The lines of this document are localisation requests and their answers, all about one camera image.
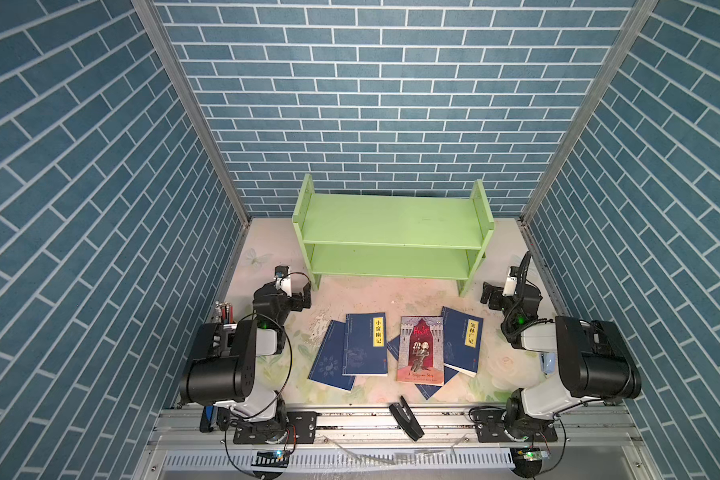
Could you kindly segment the red Hamlet picture book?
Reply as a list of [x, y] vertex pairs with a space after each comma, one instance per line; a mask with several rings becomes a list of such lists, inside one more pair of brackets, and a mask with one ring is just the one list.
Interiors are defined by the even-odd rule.
[[431, 386], [445, 383], [442, 317], [401, 318], [397, 380]]

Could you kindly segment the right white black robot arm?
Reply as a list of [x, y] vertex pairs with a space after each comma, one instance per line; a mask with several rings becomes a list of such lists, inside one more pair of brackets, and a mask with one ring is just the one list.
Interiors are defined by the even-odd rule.
[[549, 429], [560, 414], [596, 402], [634, 399], [642, 378], [618, 327], [569, 316], [542, 319], [538, 288], [513, 292], [483, 284], [480, 299], [504, 315], [501, 333], [517, 350], [550, 354], [554, 369], [540, 384], [515, 390], [501, 423], [508, 436], [525, 440]]

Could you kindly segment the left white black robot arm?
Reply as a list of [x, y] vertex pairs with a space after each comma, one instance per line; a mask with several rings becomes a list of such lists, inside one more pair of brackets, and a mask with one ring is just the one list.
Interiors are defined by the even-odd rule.
[[309, 309], [312, 285], [294, 293], [289, 280], [276, 279], [254, 292], [253, 311], [234, 323], [216, 320], [198, 327], [179, 381], [181, 406], [203, 407], [199, 430], [230, 427], [253, 435], [288, 429], [282, 394], [256, 380], [256, 361], [290, 345], [285, 321]]

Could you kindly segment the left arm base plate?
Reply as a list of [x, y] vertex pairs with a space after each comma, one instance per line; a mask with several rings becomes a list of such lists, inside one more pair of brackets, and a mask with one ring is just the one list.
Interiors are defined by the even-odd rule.
[[288, 411], [276, 413], [265, 421], [241, 421], [234, 427], [232, 442], [235, 445], [313, 444], [317, 419], [315, 411]]

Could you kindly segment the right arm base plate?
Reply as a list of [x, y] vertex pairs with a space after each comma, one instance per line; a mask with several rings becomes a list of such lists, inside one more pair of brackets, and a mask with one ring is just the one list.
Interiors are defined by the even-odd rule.
[[558, 440], [552, 420], [532, 418], [520, 411], [483, 406], [470, 409], [467, 417], [475, 427], [479, 443], [552, 443]]

